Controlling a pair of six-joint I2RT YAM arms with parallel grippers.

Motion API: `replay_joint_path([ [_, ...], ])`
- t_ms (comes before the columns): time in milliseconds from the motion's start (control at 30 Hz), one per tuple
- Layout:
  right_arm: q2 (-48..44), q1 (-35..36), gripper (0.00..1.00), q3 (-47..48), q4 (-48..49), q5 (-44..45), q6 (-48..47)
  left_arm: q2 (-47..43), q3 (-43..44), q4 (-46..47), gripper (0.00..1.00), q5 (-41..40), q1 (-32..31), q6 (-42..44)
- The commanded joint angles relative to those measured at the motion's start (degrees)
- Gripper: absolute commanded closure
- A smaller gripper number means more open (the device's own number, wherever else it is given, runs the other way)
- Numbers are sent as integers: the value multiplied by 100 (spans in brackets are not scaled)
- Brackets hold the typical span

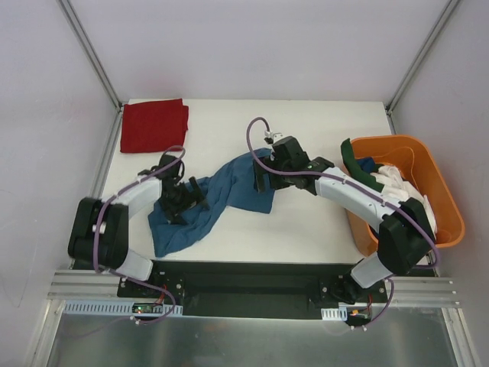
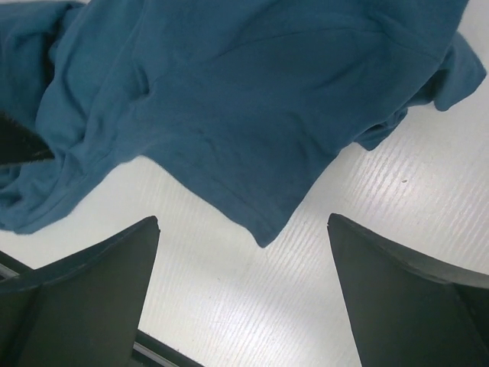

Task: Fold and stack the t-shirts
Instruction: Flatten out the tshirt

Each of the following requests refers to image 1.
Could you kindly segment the teal blue t shirt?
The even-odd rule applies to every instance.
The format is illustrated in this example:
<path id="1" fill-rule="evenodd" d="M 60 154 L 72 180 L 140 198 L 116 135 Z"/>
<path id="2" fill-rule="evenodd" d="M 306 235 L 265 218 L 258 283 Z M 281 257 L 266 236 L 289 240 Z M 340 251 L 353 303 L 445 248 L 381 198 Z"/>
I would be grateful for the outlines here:
<path id="1" fill-rule="evenodd" d="M 186 226 L 169 224 L 158 199 L 148 215 L 155 256 L 165 257 L 204 239 L 228 207 L 252 213 L 271 213 L 275 189 L 268 183 L 265 193 L 258 193 L 254 189 L 253 161 L 251 154 L 245 153 L 224 164 L 212 176 L 196 179 L 206 196 L 209 209 L 197 205 L 181 213 L 187 221 Z M 175 169 L 169 169 L 163 173 L 164 180 L 183 183 L 180 170 L 179 164 Z M 183 184 L 192 193 L 190 182 Z"/>

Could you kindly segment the dark green t shirt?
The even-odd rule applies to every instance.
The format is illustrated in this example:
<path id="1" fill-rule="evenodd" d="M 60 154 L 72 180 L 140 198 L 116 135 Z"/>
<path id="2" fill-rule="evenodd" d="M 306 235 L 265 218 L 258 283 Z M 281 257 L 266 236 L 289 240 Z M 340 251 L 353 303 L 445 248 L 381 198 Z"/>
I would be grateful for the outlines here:
<path id="1" fill-rule="evenodd" d="M 342 154 L 343 164 L 350 176 L 356 181 L 380 193 L 383 190 L 384 185 L 377 182 L 375 176 L 373 176 L 373 174 L 377 174 L 378 172 L 367 174 L 359 167 L 356 161 L 359 158 L 355 157 L 351 140 L 349 138 L 345 139 L 341 143 L 340 150 Z"/>

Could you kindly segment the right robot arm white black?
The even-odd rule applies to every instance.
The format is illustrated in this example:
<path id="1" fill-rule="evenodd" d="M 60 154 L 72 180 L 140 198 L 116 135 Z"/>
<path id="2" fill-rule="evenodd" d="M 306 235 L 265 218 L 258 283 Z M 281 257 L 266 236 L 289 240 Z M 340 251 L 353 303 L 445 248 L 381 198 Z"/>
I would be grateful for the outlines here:
<path id="1" fill-rule="evenodd" d="M 266 131 L 271 153 L 254 159 L 254 188 L 295 187 L 331 200 L 363 219 L 377 233 L 377 249 L 329 286 L 346 303 L 362 301 L 371 287 L 394 275 L 408 274 L 432 250 L 435 237 L 423 205 L 398 200 L 345 175 L 322 157 L 310 159 L 292 136 Z"/>

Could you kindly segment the white t shirt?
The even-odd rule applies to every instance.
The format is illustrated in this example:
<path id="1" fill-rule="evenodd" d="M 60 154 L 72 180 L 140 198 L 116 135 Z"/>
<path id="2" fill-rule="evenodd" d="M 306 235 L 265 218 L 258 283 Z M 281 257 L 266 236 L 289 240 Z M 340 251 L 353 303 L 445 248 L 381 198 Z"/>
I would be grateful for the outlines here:
<path id="1" fill-rule="evenodd" d="M 381 165 L 377 172 L 372 172 L 378 184 L 382 184 L 384 188 L 381 193 L 386 196 L 391 196 L 400 201 L 407 201 L 409 198 L 414 198 L 421 202 L 426 212 L 431 230 L 434 235 L 438 232 L 435 213 L 429 202 L 427 195 L 422 195 L 408 180 L 404 180 L 400 170 L 391 165 Z"/>

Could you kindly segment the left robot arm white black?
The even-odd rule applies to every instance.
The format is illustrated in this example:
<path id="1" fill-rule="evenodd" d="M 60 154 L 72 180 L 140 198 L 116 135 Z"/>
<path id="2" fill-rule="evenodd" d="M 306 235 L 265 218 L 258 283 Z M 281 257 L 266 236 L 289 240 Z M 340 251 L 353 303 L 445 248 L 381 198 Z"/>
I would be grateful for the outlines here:
<path id="1" fill-rule="evenodd" d="M 85 197 L 77 207 L 68 255 L 92 265 L 95 271 L 115 271 L 135 278 L 144 297 L 154 297 L 162 280 L 154 274 L 154 262 L 129 247 L 129 221 L 150 204 L 156 204 L 170 225 L 186 225 L 183 213 L 209 204 L 195 177 L 182 182 L 185 165 L 167 152 L 159 163 L 138 173 L 133 183 L 102 199 Z"/>

